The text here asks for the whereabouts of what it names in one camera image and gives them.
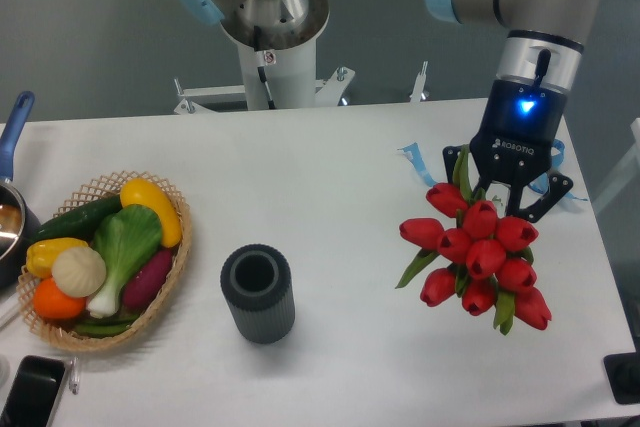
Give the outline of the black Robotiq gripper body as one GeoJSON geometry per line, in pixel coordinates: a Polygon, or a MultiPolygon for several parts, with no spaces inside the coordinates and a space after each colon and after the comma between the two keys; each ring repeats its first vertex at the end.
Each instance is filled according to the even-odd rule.
{"type": "Polygon", "coordinates": [[[522,189],[547,172],[566,102],[566,95],[552,90],[496,80],[470,142],[478,186],[522,189]]]}

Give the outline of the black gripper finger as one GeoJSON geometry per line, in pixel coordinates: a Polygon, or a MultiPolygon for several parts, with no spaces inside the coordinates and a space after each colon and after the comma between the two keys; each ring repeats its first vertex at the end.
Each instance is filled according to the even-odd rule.
{"type": "Polygon", "coordinates": [[[524,219],[530,223],[536,223],[544,217],[565,194],[568,194],[574,186],[572,179],[558,171],[548,172],[546,178],[548,181],[547,189],[535,202],[527,207],[520,206],[525,185],[515,184],[510,186],[505,214],[507,216],[524,219]]]}
{"type": "Polygon", "coordinates": [[[468,145],[447,146],[442,151],[447,182],[457,187],[461,193],[486,193],[490,182],[479,178],[472,187],[469,178],[470,148],[468,145]]]}

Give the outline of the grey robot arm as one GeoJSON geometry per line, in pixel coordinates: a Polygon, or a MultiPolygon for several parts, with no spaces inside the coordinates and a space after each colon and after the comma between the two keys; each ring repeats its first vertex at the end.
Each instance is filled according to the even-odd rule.
{"type": "MultiPolygon", "coordinates": [[[[179,0],[220,25],[239,53],[252,110],[316,103],[316,40],[328,0],[179,0]]],[[[509,189],[506,211],[535,222],[572,186],[551,148],[600,0],[424,0],[436,19],[497,22],[508,32],[478,133],[470,143],[477,189],[509,189]]]]}

